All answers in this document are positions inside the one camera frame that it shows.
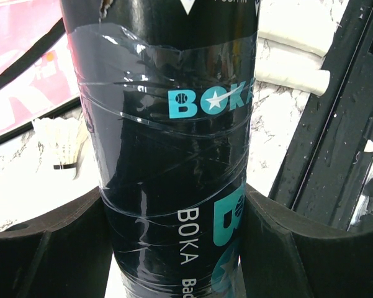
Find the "pink background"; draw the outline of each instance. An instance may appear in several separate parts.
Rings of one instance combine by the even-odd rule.
[[[59,0],[0,0],[0,73],[61,18]],[[0,135],[78,96],[66,36],[0,90]]]

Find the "white lettering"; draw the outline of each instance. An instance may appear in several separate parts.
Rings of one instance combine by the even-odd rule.
[[[195,286],[197,283],[196,278],[194,279],[183,279],[182,280],[182,285],[184,288],[182,289],[183,298],[195,298],[195,296],[192,294],[193,293],[193,286]]]
[[[192,245],[194,248],[199,248],[196,244],[193,244],[192,242],[197,242],[199,239],[192,239],[192,240],[186,240],[186,241],[180,241],[179,244],[185,244],[181,251],[183,251],[188,245]]]
[[[182,214],[186,213],[186,218],[182,218]],[[188,220],[195,220],[199,217],[199,208],[187,209],[187,210],[180,210],[178,211],[178,220],[180,222],[187,222]]]
[[[192,230],[189,233],[184,233],[183,230],[185,228],[189,228],[189,227],[192,227],[192,228],[194,227],[194,230]],[[199,229],[200,229],[200,227],[197,223],[186,223],[186,224],[179,227],[178,233],[180,234],[180,236],[188,237],[188,236],[193,236],[193,235],[197,234],[199,232]]]
[[[199,257],[199,255],[190,255],[188,253],[181,253],[181,256],[184,256],[185,257],[185,261],[183,261],[181,263],[181,265],[185,265],[187,264],[188,262],[191,262],[193,261],[194,259],[197,259]]]

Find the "countertop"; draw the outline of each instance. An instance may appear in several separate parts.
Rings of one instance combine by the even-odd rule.
[[[275,1],[264,0],[261,12],[271,9]],[[348,3],[348,0],[293,1],[321,2],[334,24],[334,32]],[[298,63],[303,60],[316,69],[320,69],[324,61],[313,54],[263,39],[258,42],[258,55],[287,57],[299,60]],[[247,182],[264,195],[269,194],[309,95],[267,83],[255,84]],[[81,109],[64,117],[80,119]],[[42,215],[96,187],[98,174],[90,140],[83,146],[80,164],[78,177],[64,185],[53,175],[46,150],[33,130],[0,145],[0,230]],[[112,266],[106,297],[121,297],[118,278],[119,269]]]

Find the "white feather shuttlecock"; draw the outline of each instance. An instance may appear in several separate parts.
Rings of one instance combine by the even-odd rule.
[[[32,124],[39,142],[50,152],[55,172],[64,180],[73,180],[80,149],[88,137],[84,118],[43,118]]]

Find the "clear plastic tape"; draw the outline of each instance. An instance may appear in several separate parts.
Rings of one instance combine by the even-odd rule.
[[[256,34],[179,51],[69,35],[129,297],[234,297]]]

